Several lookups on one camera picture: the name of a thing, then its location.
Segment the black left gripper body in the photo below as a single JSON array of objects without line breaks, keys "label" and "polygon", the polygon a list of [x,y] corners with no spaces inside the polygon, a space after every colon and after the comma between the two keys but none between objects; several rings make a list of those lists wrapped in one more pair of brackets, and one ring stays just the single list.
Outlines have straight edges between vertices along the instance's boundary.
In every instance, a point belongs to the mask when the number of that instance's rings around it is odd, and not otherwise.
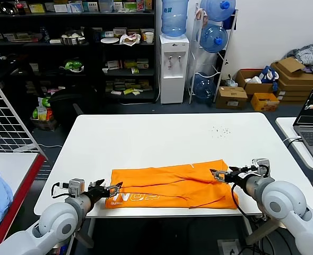
[{"label": "black left gripper body", "polygon": [[87,196],[89,197],[91,203],[98,202],[101,198],[107,197],[107,188],[104,186],[93,186],[87,191]]}]

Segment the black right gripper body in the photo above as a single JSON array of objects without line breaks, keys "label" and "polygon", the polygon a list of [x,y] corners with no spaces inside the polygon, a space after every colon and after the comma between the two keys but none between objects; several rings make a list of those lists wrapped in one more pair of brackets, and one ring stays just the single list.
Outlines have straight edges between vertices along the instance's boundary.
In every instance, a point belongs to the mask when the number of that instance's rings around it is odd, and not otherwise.
[{"label": "black right gripper body", "polygon": [[246,176],[249,170],[227,172],[227,183],[234,183],[237,186],[245,186],[247,183]]}]

